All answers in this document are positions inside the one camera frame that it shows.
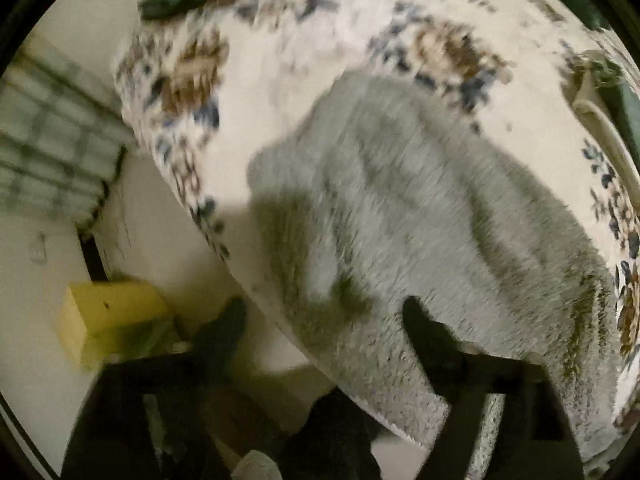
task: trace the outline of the window curtain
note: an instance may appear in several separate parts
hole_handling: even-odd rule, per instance
[[[37,36],[0,80],[0,207],[95,219],[127,146],[115,92]]]

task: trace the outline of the black object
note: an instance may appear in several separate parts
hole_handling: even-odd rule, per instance
[[[84,257],[84,264],[86,265],[86,270],[89,271],[91,281],[108,282],[109,277],[104,270],[100,251],[98,250],[98,245],[95,243],[94,236],[89,232],[78,232],[78,239],[80,240],[80,250]]]
[[[196,411],[185,452],[161,470],[143,395],[183,396],[200,384],[225,381],[225,367],[244,331],[246,305],[235,298],[205,325],[190,352],[107,365],[84,403],[66,448],[62,480],[230,480]]]
[[[450,412],[416,480],[463,480],[487,394],[506,394],[486,480],[584,478],[566,414],[542,366],[458,349],[417,298],[402,306],[402,325],[431,387]]]
[[[371,444],[382,426],[334,388],[276,459],[283,480],[381,480]]]

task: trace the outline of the gray throw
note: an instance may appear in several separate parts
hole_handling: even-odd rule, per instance
[[[427,448],[446,416],[402,331],[413,294],[484,352],[539,354],[585,460],[614,439],[604,261],[533,174],[439,98],[347,73],[248,177],[290,327],[364,408]],[[500,401],[487,403],[473,475],[488,463]]]

